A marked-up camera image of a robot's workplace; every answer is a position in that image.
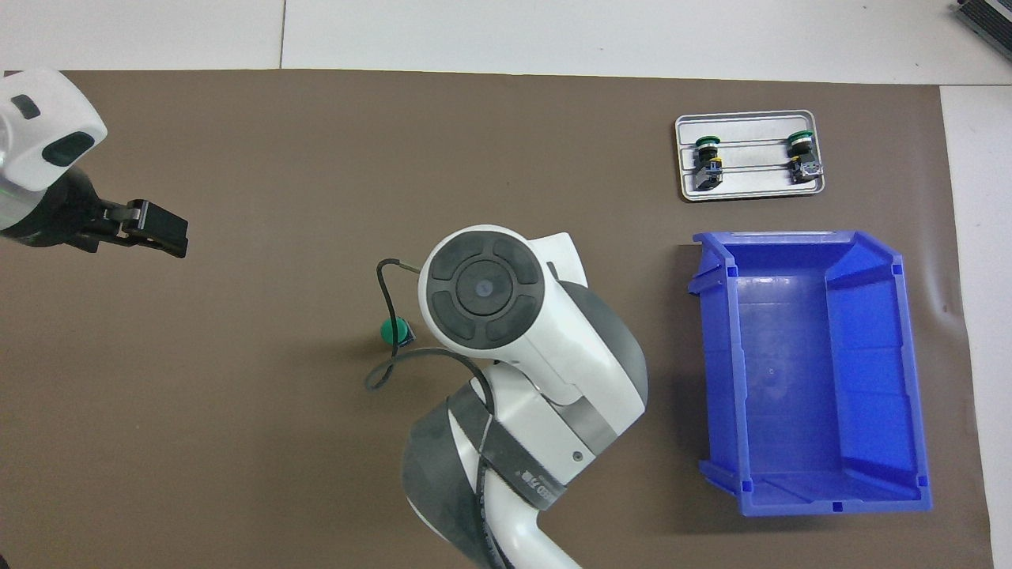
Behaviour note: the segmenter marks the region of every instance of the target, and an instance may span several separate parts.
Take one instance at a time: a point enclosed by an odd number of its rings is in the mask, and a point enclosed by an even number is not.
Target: black rubber pad
[[[474,349],[516,340],[534,323],[544,299],[545,279],[534,252],[494,231],[469,231],[448,241],[432,257],[426,278],[436,326]]]
[[[537,301],[532,297],[520,295],[516,298],[516,302],[513,303],[513,308],[509,312],[485,326],[485,333],[491,341],[500,340],[511,333],[514,336],[519,336],[527,331],[536,315]]]
[[[495,261],[473,262],[456,278],[460,306],[478,316],[489,316],[506,308],[512,296],[513,278]]]
[[[456,336],[470,340],[475,337],[475,322],[456,310],[453,299],[446,291],[432,295],[432,309],[439,322]]]
[[[513,267],[517,282],[521,284],[537,282],[541,272],[537,266],[537,260],[530,254],[530,251],[526,250],[526,247],[521,249],[519,242],[514,239],[500,239],[496,241],[492,252]]]
[[[460,263],[478,255],[485,248],[485,240],[479,233],[461,233],[443,245],[429,265],[432,278],[449,280]]]

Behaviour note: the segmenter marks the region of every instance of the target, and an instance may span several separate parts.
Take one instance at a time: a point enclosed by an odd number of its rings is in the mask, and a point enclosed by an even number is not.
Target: electrical component
[[[798,131],[787,137],[787,168],[794,183],[812,181],[823,174],[822,162],[812,144],[812,131]]]
[[[724,160],[718,156],[721,139],[702,137],[696,141],[696,171],[693,176],[698,191],[713,189],[724,181]]]

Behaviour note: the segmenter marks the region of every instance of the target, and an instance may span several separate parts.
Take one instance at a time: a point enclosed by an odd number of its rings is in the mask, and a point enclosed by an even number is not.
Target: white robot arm
[[[537,513],[643,414],[639,343],[586,288],[567,234],[458,231],[426,260],[418,297],[443,345],[496,364],[487,387],[473,380],[412,428],[412,507],[480,567],[578,567]]]
[[[186,221],[151,204],[100,199],[74,164],[107,131],[88,99],[50,69],[0,78],[0,235],[32,247],[99,241],[186,254]]]

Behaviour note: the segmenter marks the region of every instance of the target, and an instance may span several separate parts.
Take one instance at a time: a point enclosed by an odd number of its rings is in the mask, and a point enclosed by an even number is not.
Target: blue plastic bin
[[[855,231],[693,239],[703,475],[745,515],[931,509],[900,254]]]

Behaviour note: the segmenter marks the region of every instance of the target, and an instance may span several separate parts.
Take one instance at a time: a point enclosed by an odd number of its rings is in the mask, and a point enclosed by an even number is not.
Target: black strap
[[[492,470],[527,503],[543,511],[566,491],[566,486],[489,414],[470,384],[449,398],[449,409]]]

